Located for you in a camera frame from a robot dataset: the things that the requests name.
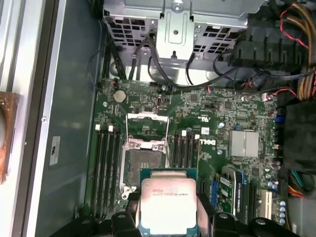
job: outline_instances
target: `pcie slot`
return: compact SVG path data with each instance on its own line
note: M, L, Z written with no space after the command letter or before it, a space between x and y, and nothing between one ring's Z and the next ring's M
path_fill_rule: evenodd
M119 156L120 156L120 133L115 132L114 136L114 152L112 157L112 179L111 179L111 195L110 195L110 211L113 211L114 208L114 201L115 195L117 191L117 175L118 175L118 163L119 163Z
M103 155L103 143L104 133L100 132L97 135L97 148L96 148L96 159L93 169L93 194L92 194L92 215L96 216L98 213L98 196L99 196L99 185L100 185L100 168L101 160Z
M272 218L272 192L268 190L261 191L261 217Z
M248 222L256 217L257 185L251 183L249 187Z

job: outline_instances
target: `chip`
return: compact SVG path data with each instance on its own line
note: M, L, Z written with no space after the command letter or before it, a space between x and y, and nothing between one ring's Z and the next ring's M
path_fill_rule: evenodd
M191 95L190 96L190 101L191 102L197 102L198 101L198 96L197 95Z
M225 107L226 110L230 110L230 109L232 109L232 103L229 102L229 101L225 102L225 106L224 107Z
M252 168L252 175L253 176L259 176L259 168L253 167Z

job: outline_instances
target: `capacitor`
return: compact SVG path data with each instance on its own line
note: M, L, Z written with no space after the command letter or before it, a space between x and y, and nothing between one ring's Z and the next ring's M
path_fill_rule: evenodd
M271 174L266 174L266 179L271 179Z
M285 122L285 116L278 115L275 119L275 123L284 123Z
M285 225L285 220L283 218L281 218L278 222L281 226Z
M280 200L278 200L277 203L278 203L280 206L286 206L286 202L285 202L285 201L280 201Z
M285 213L283 213L283 212L277 211L277 212L276 212L276 215L277 215L277 217L279 217L279 218L285 218Z
M125 101L126 99L126 93L123 90L117 90L114 94L113 94L113 99L118 102L118 103L122 103Z
M223 128L223 127L225 127L225 124L223 122L220 122L217 127L218 128Z
M273 165L272 165L272 168L275 169L275 170L280 170L280 169L281 169L281 166L280 166L280 165L275 165L275 164L273 164Z
M281 165L281 162L279 160L273 160L272 164L274 164L274 165Z

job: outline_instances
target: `metal bracket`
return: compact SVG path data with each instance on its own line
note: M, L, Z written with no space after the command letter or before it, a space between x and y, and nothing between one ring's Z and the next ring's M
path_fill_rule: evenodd
M190 0L167 0L164 17L158 20L156 48L160 58L188 60L193 52L194 22Z

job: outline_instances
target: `screw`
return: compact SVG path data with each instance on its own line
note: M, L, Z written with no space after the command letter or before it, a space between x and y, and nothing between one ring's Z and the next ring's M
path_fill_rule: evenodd
M257 222L257 224L262 225L262 226L266 224L266 222L264 220L261 220L261 219L257 219L256 222Z
M223 127L225 127L225 124L224 124L223 122L220 122L220 123L218 124L218 128L223 128Z
M182 8L183 8L183 2L181 0L175 0L172 3L172 10L174 12L180 12L182 11Z
M222 219L227 219L228 215L225 214L225 213L221 213L221 214L219 214L219 217L222 218Z

